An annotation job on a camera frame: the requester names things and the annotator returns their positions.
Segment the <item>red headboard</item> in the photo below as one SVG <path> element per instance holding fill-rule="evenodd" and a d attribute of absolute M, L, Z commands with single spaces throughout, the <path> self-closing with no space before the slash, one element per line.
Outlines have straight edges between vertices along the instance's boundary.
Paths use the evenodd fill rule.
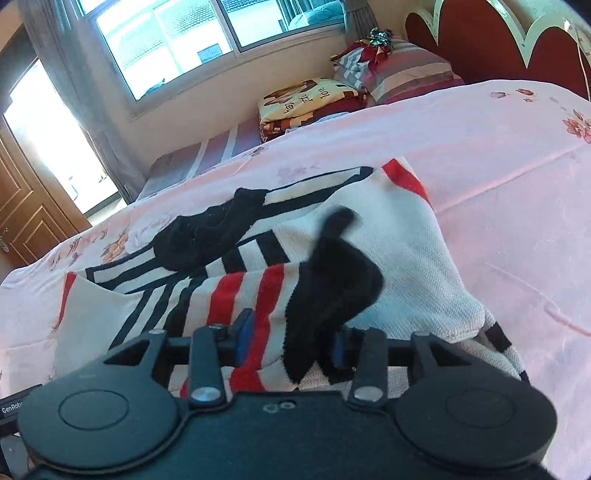
<path fill-rule="evenodd" d="M 557 14 L 537 19 L 525 34 L 500 0 L 437 0 L 433 15 L 418 8 L 406 19 L 408 40 L 438 54 L 466 83 L 538 80 L 587 98 L 579 51 L 589 79 L 591 44 Z"/>

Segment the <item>glass pane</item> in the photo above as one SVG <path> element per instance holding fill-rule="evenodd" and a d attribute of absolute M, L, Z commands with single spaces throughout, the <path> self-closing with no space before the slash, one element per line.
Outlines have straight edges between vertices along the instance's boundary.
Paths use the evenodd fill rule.
<path fill-rule="evenodd" d="M 222 0 L 222 4 L 243 47 L 296 28 L 343 21 L 339 0 Z"/>
<path fill-rule="evenodd" d="M 209 0 L 121 0 L 97 22 L 136 99 L 232 51 Z"/>
<path fill-rule="evenodd" d="M 117 193 L 40 61 L 10 97 L 4 116 L 23 152 L 51 170 L 82 213 Z"/>

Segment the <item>pillow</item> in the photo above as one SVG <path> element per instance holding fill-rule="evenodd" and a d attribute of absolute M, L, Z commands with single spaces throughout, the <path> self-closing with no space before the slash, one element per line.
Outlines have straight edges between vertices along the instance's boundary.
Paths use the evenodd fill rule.
<path fill-rule="evenodd" d="M 262 124 L 305 115 L 343 98 L 355 98 L 357 90 L 331 79 L 314 78 L 266 95 L 259 102 Z"/>
<path fill-rule="evenodd" d="M 388 57 L 371 68 L 360 56 L 357 48 L 334 61 L 335 80 L 367 90 L 377 105 L 464 84 L 448 61 L 399 37 L 392 38 Z"/>
<path fill-rule="evenodd" d="M 276 120 L 274 122 L 260 123 L 261 141 L 267 142 L 283 135 L 289 128 L 303 127 L 313 124 L 329 115 L 335 113 L 349 113 L 361 110 L 365 106 L 363 97 L 343 98 L 336 102 L 329 103 L 319 109 L 313 110 L 297 117 Z"/>

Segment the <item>wooden door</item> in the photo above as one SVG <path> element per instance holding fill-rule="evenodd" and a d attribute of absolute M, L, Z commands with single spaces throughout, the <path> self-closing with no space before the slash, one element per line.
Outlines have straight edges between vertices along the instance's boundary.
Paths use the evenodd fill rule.
<path fill-rule="evenodd" d="M 3 240 L 9 249 L 0 248 L 0 255 L 7 255 L 15 267 L 39 260 L 90 227 L 57 180 L 45 176 L 47 172 L 33 170 L 0 116 L 0 233 L 8 228 Z"/>

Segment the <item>striped mattress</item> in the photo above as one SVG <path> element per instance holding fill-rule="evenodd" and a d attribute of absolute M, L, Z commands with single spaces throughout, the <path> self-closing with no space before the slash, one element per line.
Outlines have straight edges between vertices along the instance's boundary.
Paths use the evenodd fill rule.
<path fill-rule="evenodd" d="M 213 138 L 160 157 L 150 169 L 150 177 L 138 200 L 177 183 L 198 177 L 220 163 L 261 145 L 258 118 L 235 125 Z"/>

